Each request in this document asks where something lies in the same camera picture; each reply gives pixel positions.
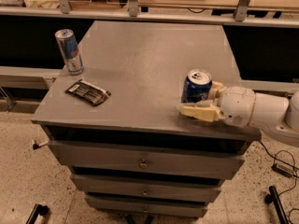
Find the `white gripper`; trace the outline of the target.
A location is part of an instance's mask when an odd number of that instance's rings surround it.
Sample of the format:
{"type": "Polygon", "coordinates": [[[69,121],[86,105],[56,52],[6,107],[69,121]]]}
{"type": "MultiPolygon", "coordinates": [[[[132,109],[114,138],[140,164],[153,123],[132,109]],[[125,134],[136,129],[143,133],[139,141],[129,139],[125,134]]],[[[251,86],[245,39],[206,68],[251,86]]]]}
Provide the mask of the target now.
{"type": "Polygon", "coordinates": [[[227,88],[213,81],[206,101],[180,103],[177,110],[181,115],[213,122],[223,120],[227,125],[245,127],[249,124],[255,105],[255,92],[243,87],[227,88]],[[212,100],[219,98],[218,105],[212,100]]]}

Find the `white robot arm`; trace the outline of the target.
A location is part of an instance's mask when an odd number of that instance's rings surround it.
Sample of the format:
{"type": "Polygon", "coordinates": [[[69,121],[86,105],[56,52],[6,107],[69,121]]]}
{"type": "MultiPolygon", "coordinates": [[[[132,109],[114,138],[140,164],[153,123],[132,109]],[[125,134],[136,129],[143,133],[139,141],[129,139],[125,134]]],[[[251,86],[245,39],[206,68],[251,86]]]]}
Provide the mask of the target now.
{"type": "Polygon", "coordinates": [[[299,147],[298,93],[288,99],[214,82],[207,100],[182,103],[178,112],[206,122],[222,121],[239,128],[250,126],[280,143],[299,147]]]}

